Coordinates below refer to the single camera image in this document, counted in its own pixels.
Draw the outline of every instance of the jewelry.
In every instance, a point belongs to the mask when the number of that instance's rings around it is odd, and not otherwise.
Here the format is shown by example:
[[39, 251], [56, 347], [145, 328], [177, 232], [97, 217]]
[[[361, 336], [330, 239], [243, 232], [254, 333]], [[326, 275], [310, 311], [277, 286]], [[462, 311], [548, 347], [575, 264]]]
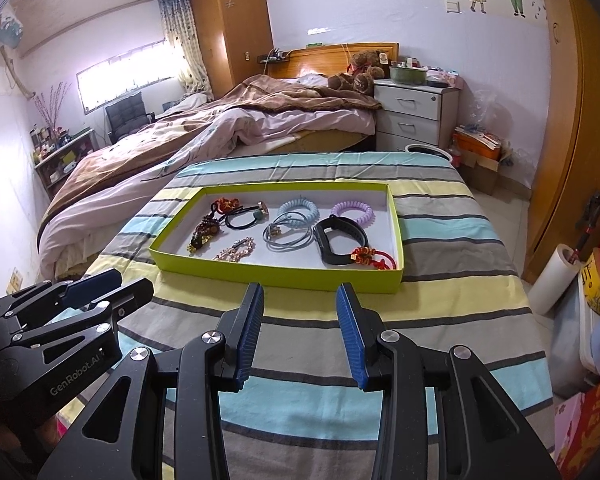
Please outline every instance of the jewelry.
[[[295, 219], [293, 218], [293, 215], [299, 216], [300, 218]], [[304, 233], [288, 242], [277, 242], [273, 240], [273, 238], [283, 235], [280, 226], [294, 228], [295, 222], [302, 223], [302, 226], [304, 227]], [[304, 213], [299, 211], [289, 211], [287, 213], [282, 213], [282, 215], [279, 215], [273, 222], [266, 226], [262, 232], [262, 237], [264, 238], [264, 241], [266, 241], [267, 247], [271, 251], [285, 251], [306, 247], [314, 240], [314, 232], [311, 229], [311, 222], [309, 222], [309, 218], [304, 215]]]
[[357, 241], [361, 247], [369, 247], [369, 242], [366, 239], [366, 233], [362, 227], [360, 227], [351, 218], [347, 218], [346, 216], [331, 215], [329, 218], [320, 220], [314, 226], [314, 236], [318, 241], [320, 257], [326, 264], [349, 265], [351, 263], [351, 254], [335, 254], [331, 250], [329, 239], [324, 232], [325, 229], [342, 231], [344, 234], [349, 235], [355, 241]]
[[281, 205], [278, 209], [278, 217], [281, 217], [284, 213], [288, 213], [296, 207], [304, 207], [305, 209], [309, 210], [306, 215], [303, 215], [306, 218], [306, 222], [301, 219], [291, 219], [290, 223], [286, 224], [289, 227], [305, 227], [307, 223], [314, 223], [320, 216], [318, 208], [313, 202], [311, 202], [311, 200], [300, 197], [283, 203], [283, 205]]
[[[376, 254], [379, 254], [380, 256], [385, 256], [391, 262], [392, 266], [389, 267], [384, 262], [384, 259], [380, 261], [374, 260], [374, 256]], [[372, 247], [358, 247], [353, 249], [353, 251], [351, 252], [351, 259], [357, 264], [371, 265], [374, 266], [376, 269], [380, 270], [397, 269], [395, 265], [395, 260], [389, 254], [384, 253], [382, 251], [378, 251]]]
[[[248, 224], [232, 225], [231, 222], [229, 222], [229, 218], [231, 218], [232, 216], [241, 215], [242, 213], [248, 213], [249, 211], [253, 211], [253, 220]], [[224, 225], [226, 225], [229, 229], [240, 231], [242, 229], [248, 229], [249, 227], [256, 225], [260, 220], [267, 217], [268, 215], [269, 209], [267, 209], [265, 203], [258, 202], [258, 205], [253, 207], [237, 207], [236, 209], [233, 209], [228, 213], [222, 215], [220, 221], [224, 220]]]
[[201, 249], [211, 238], [220, 232], [220, 221], [222, 217], [216, 219], [216, 213], [229, 213], [240, 207], [240, 201], [237, 198], [230, 200], [225, 197], [219, 198], [212, 202], [211, 211], [202, 217], [200, 223], [196, 226], [191, 235], [191, 241], [187, 245], [189, 253], [195, 253]]
[[333, 209], [331, 209], [331, 214], [340, 216], [345, 209], [359, 209], [360, 211], [364, 212], [361, 217], [354, 218], [354, 222], [360, 226], [371, 224], [376, 216], [374, 210], [371, 209], [369, 204], [360, 202], [358, 200], [349, 200], [348, 202], [340, 202], [339, 204], [336, 204], [333, 206]]
[[241, 258], [249, 256], [253, 253], [253, 248], [256, 243], [253, 238], [246, 237], [242, 240], [237, 240], [231, 247], [223, 249], [214, 257], [214, 260], [237, 263]]

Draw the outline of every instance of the teddy bear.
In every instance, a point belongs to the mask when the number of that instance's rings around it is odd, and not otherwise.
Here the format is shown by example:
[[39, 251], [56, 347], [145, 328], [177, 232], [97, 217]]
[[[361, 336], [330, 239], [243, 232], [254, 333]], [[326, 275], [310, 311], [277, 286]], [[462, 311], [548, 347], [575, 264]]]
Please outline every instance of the teddy bear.
[[339, 73], [327, 79], [327, 86], [334, 90], [355, 90], [365, 95], [374, 94], [374, 79], [386, 75], [380, 63], [379, 50], [364, 50], [351, 56], [346, 73]]

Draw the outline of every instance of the white nightstand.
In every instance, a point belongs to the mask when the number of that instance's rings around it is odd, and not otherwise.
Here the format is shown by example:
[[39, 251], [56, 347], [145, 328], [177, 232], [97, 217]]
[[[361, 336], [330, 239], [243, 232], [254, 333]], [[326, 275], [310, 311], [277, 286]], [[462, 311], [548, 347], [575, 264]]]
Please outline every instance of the white nightstand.
[[447, 148], [458, 117], [457, 88], [408, 86], [377, 79], [376, 150], [401, 152], [407, 144], [424, 142]]

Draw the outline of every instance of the wall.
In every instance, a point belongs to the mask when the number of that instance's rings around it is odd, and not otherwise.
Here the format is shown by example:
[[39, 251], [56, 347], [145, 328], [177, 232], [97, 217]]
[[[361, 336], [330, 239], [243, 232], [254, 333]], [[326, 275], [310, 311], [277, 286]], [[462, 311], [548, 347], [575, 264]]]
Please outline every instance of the wall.
[[[447, 14], [442, 0], [267, 0], [274, 44], [288, 50], [307, 43], [397, 41], [400, 53], [457, 70], [466, 81], [460, 120], [469, 119], [478, 90], [496, 93], [491, 127], [509, 139], [518, 164], [504, 168], [531, 186], [549, 102], [546, 27], [523, 18], [480, 12]], [[308, 35], [311, 28], [331, 30]]]
[[[17, 57], [14, 63], [21, 72]], [[22, 274], [22, 286], [36, 282], [40, 267], [36, 235], [48, 206], [31, 161], [27, 101], [12, 85], [0, 55], [0, 298], [14, 268]]]
[[[76, 74], [105, 59], [124, 54], [138, 46], [164, 39], [157, 0], [118, 10], [95, 18], [67, 31], [22, 59], [24, 76], [30, 90], [48, 96], [51, 85], [72, 83], [58, 125], [77, 132], [86, 126], [96, 130], [100, 146], [109, 131], [104, 107], [85, 115], [78, 94]], [[184, 90], [176, 78], [147, 86], [142, 90], [147, 113], [162, 113], [162, 103], [180, 97]], [[43, 125], [33, 103], [29, 104], [31, 126]]]

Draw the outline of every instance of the wooden wardrobe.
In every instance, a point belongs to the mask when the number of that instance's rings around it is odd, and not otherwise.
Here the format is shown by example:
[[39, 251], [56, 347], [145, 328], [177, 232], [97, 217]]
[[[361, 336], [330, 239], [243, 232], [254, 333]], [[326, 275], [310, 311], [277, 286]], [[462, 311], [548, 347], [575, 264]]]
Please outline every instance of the wooden wardrobe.
[[[576, 222], [600, 191], [600, 17], [588, 0], [545, 0], [551, 94], [528, 212], [523, 279], [535, 282], [555, 247], [575, 247]], [[600, 246], [600, 221], [581, 259]]]
[[191, 0], [198, 42], [216, 98], [262, 73], [273, 48], [267, 0]]

